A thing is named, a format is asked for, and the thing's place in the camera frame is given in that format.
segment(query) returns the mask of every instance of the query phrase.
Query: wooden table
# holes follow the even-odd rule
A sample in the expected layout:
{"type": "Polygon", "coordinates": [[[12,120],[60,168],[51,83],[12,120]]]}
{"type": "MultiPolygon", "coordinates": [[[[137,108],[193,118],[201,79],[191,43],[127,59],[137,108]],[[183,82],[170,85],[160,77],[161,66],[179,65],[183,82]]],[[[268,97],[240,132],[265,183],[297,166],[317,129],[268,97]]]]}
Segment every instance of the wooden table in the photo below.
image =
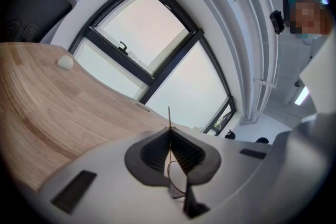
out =
{"type": "Polygon", "coordinates": [[[59,67],[62,55],[70,54],[59,46],[0,44],[0,148],[13,176],[33,189],[94,146],[168,126],[75,60],[70,71],[59,67]]]}

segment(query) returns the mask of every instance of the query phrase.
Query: wire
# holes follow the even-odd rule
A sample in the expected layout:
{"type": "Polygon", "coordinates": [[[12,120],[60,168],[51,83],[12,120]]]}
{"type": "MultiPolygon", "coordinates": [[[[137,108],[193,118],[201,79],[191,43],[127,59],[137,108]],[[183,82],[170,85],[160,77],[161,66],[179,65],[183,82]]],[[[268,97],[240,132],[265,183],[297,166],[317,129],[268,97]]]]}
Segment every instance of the wire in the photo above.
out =
{"type": "Polygon", "coordinates": [[[172,185],[173,185],[179,192],[181,192],[181,193],[183,193],[183,194],[186,194],[186,192],[181,191],[179,188],[177,188],[177,187],[174,185],[174,183],[172,182],[172,179],[170,178],[170,165],[171,165],[172,163],[174,163],[174,162],[177,162],[177,161],[172,161],[172,150],[170,150],[170,154],[169,154],[169,164],[168,164],[168,166],[167,166],[167,174],[168,174],[168,178],[169,178],[170,182],[172,183],[172,185]]]}

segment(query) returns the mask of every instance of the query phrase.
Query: window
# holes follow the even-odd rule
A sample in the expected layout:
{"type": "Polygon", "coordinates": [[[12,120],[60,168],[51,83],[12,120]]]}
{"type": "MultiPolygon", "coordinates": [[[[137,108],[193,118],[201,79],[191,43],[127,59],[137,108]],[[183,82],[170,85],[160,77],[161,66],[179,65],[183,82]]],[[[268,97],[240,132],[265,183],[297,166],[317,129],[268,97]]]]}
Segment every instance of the window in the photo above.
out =
{"type": "Polygon", "coordinates": [[[110,88],[172,121],[218,135],[235,112],[204,32],[175,0],[108,0],[69,48],[110,88]]]}
{"type": "Polygon", "coordinates": [[[170,106],[173,122],[203,129],[226,97],[222,82],[198,41],[146,105],[165,117],[170,106]]]}

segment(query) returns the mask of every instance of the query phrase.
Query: white ceiling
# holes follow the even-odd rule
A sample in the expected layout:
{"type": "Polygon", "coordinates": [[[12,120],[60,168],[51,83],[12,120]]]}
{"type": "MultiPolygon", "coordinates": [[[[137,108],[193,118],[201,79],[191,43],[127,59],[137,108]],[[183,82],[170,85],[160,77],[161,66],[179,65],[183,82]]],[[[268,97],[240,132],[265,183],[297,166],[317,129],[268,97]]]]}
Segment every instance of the white ceiling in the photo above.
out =
{"type": "MultiPolygon", "coordinates": [[[[282,0],[272,0],[274,9],[282,12],[282,0]]],[[[299,80],[301,71],[313,58],[324,38],[302,41],[290,34],[286,28],[279,35],[280,66],[277,88],[272,89],[264,113],[293,128],[305,116],[316,113],[312,99],[308,97],[301,106],[294,104],[302,88],[294,83],[299,80]]]]}

